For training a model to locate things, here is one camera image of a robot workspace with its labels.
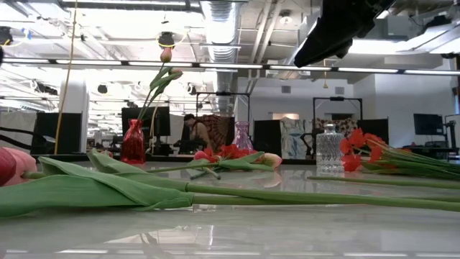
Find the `desk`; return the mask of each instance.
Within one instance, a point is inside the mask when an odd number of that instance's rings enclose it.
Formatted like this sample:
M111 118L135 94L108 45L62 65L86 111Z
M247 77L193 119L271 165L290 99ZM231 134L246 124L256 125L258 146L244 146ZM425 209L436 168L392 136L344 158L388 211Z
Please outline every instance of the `desk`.
M89 162L78 164L91 166ZM146 164L147 169L182 165ZM189 177L186 170L159 176L184 181ZM329 176L317 172L313 165L281 165L277 174L233 172L221 176L220 181L206 176L195 182L303 193L460 195L457 190L437 188L309 181L309 176ZM0 258L457 258L459 222L458 212L366 205L194 205L155 212L63 210L0 220Z

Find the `person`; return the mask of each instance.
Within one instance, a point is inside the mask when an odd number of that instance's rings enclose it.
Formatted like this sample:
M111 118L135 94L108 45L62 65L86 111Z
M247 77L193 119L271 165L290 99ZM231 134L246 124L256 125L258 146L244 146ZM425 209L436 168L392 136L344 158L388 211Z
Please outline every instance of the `person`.
M211 141L208 136L208 128L196 120L195 115L187 114L184 116L184 123L190 127L190 140L204 141L207 148L212 149Z

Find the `wall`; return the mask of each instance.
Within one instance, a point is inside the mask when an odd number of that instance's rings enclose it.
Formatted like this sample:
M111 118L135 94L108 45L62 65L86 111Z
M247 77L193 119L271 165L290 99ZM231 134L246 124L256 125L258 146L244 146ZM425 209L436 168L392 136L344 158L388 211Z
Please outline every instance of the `wall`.
M353 85L355 98L362 98L363 118L375 119L375 75L367 76Z
M439 70L450 70L444 60ZM390 145L402 147L415 142L423 145L431 136L415 135L414 113L439 114L443 117L455 113L450 76L404 76L376 74L354 85L355 97L363 98L365 119L389 119Z
M324 88L324 80L289 80L281 81L276 78L261 78L258 80L251 95L251 128L254 120L272 119L270 112L274 113L296 113L300 119L313 118L313 97L331 97L335 94L336 86L345 87L345 97L353 97L353 86L346 80L327 80L328 88ZM247 79L239 78L239 92L244 92L247 86ZM281 86L291 86L291 94L282 94ZM355 114L359 117L359 103L351 104L349 101L332 102L329 100L318 100L316 106L316 117L327 118L330 113ZM237 119L247 118L247 110L243 102L238 100L235 106L235 117Z

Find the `tulip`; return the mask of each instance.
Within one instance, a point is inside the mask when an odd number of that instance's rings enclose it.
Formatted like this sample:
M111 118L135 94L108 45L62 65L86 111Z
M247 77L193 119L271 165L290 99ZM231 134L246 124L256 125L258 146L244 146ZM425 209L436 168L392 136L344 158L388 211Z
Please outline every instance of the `tulip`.
M173 52L172 52L172 48L170 47L165 47L163 49L163 52L161 52L161 55L160 55L160 60L163 62L163 63L169 63L171 61L171 58L173 57Z
M0 147L0 186L9 182L15 173L16 161L4 147Z
M272 153L265 153L260 158L260 163L262 165L268 165L273 169L278 168L281 165L281 162L282 162L282 158L280 158L280 156L278 156L276 154L272 154Z
M9 157L12 158L11 161L16 165L15 171L12 174L12 177L3 184L3 186L11 186L11 185L16 185L19 183L24 183L28 181L27 179L21 178L22 174L25 172L36 172L37 171L37 164L36 161L33 157L31 157L29 154L21 151L21 150L15 150L14 148L9 148L9 147L2 147L2 150L5 150L8 154ZM0 162L1 166L4 164L4 159Z
M183 72L181 71L181 69L178 69L178 68L172 68L169 72L169 75L172 75L174 73L177 73L177 76L175 76L173 80L179 79L183 75Z

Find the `flower bud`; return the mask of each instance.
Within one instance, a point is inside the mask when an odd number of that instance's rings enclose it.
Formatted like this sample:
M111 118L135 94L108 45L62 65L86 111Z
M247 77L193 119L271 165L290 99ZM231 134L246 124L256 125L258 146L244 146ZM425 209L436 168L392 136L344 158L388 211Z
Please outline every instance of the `flower bud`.
M176 80L176 79L179 79L182 75L183 75L183 72L181 71L181 69L179 68L172 68L169 72L170 75L174 74L174 73L177 73L178 75L176 77L174 77L173 80Z
M164 63L169 63L172 57L173 57L172 48L165 47L163 49L163 52L161 52L160 60Z

